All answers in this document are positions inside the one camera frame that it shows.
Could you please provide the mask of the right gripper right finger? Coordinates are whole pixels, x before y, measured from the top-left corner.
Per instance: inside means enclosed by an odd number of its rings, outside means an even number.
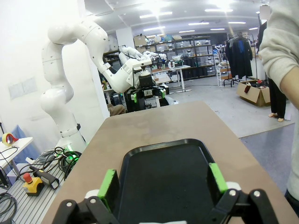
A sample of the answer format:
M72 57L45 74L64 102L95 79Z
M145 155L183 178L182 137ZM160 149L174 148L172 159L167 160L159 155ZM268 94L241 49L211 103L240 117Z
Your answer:
M278 223L264 190L254 189L246 194L229 188L217 163L209 163L209 191L214 204L209 212L210 224L227 224L232 217L240 217L245 224Z

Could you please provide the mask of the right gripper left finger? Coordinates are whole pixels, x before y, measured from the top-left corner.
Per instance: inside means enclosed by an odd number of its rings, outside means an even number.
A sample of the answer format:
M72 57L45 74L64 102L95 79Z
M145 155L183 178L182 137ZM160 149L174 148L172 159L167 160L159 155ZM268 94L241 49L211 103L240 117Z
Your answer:
M62 201L53 218L54 224L118 224L113 214L120 182L115 169L107 170L101 187L87 192L83 201Z

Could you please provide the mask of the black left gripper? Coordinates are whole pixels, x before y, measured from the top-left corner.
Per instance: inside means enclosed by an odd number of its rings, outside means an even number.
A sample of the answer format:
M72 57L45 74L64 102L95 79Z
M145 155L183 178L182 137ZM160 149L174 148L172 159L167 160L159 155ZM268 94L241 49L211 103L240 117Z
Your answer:
M138 98L161 97L165 98L166 90L156 85L152 76L139 76L139 88L132 94L132 100L137 103Z

